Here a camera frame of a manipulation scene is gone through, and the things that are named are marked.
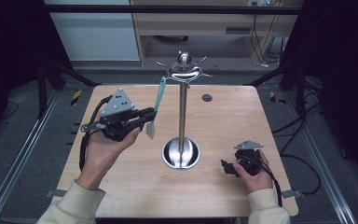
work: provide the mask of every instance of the wooden table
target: wooden table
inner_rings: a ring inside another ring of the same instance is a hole
[[[89,100],[82,124],[96,105],[122,87],[135,108],[154,106],[158,86],[98,86]],[[211,94],[204,102],[203,94]],[[97,217],[248,217],[247,191],[240,178],[226,175],[220,160],[235,161],[234,146],[246,139],[262,143],[269,167],[282,191],[290,189],[257,91],[250,86],[191,86],[187,92],[186,136],[199,145],[199,163],[186,171],[169,168],[161,158],[164,143],[179,134],[179,85],[167,85],[151,140],[145,129],[109,171],[101,189],[107,192]],[[68,189],[80,174],[78,132],[58,189]],[[294,198],[283,199],[291,216]]]

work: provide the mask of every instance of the human hand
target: human hand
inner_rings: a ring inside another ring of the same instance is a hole
[[[106,138],[102,132],[92,133],[87,145],[86,162],[76,183],[84,189],[96,190],[120,153],[135,142],[139,132],[140,128],[132,130],[121,142]]]
[[[267,160],[266,155],[264,155],[263,151],[260,151],[261,161],[266,165],[269,165],[269,160]],[[248,172],[243,169],[243,167],[237,163],[233,163],[234,169],[241,176],[245,187],[248,189],[249,193],[260,189],[272,189],[272,179],[271,176],[264,170],[261,169],[257,175],[249,175]]]

